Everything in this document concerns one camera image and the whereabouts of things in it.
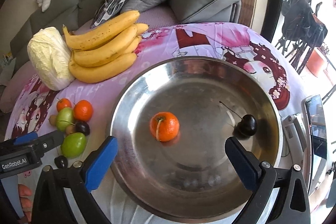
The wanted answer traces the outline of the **person's left hand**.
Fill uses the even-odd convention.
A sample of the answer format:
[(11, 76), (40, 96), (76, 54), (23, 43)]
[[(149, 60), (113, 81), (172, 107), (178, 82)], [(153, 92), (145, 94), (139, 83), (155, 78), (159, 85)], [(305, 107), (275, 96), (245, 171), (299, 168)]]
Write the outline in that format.
[(29, 187), (23, 184), (19, 184), (18, 193), (19, 193), (19, 199), (20, 199), (23, 212), (27, 220), (30, 222), (31, 221), (31, 209), (32, 209), (33, 203), (29, 199), (29, 197), (32, 196), (32, 191)]

